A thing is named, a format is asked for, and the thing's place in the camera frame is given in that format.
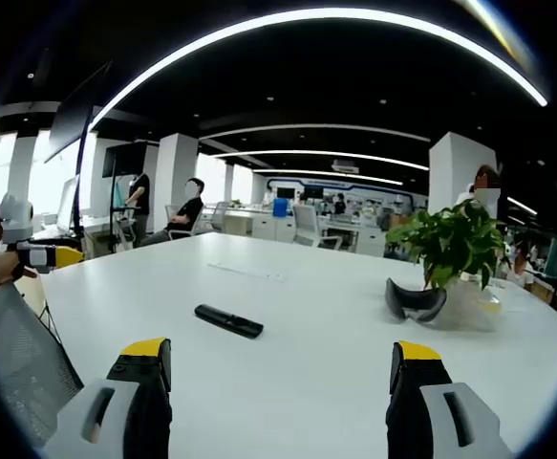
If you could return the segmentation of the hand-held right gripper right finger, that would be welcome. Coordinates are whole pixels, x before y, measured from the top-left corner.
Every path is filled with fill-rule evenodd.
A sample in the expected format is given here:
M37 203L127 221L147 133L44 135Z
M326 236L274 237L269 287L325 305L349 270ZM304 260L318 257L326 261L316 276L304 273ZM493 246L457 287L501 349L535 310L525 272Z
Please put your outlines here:
M512 458L499 417L466 383L453 382L430 347L394 343L386 411L390 458Z

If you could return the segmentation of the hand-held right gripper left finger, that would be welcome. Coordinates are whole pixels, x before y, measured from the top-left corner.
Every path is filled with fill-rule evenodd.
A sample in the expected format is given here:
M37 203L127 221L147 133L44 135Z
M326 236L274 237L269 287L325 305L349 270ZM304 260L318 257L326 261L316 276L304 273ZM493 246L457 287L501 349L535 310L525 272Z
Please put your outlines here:
M147 339L121 350L103 379L60 410L46 458L166 458L172 407L171 342Z

